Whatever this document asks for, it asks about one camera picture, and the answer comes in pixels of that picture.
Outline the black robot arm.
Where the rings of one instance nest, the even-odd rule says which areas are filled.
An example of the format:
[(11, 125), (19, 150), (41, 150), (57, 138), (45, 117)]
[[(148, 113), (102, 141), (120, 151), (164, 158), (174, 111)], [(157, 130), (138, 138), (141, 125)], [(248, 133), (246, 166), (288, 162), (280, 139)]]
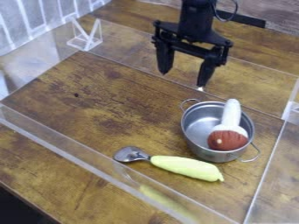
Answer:
[(226, 63), (232, 42), (212, 30), (212, 20), (221, 18), (216, 12), (217, 0), (181, 0), (178, 23), (153, 22), (152, 43), (156, 49), (157, 69), (166, 74), (173, 67), (174, 52), (202, 59), (197, 77), (198, 88), (214, 72), (214, 68)]

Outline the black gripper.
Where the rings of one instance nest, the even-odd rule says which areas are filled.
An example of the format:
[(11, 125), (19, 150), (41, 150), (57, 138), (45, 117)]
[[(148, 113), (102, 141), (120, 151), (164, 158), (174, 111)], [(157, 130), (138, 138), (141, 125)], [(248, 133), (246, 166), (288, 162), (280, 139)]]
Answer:
[(201, 31), (193, 24), (180, 26), (172, 22), (153, 22), (152, 43), (156, 47), (157, 69), (166, 74), (173, 66), (174, 52), (201, 58), (197, 87), (202, 88), (216, 67), (226, 63), (232, 42), (221, 37), (210, 28)]

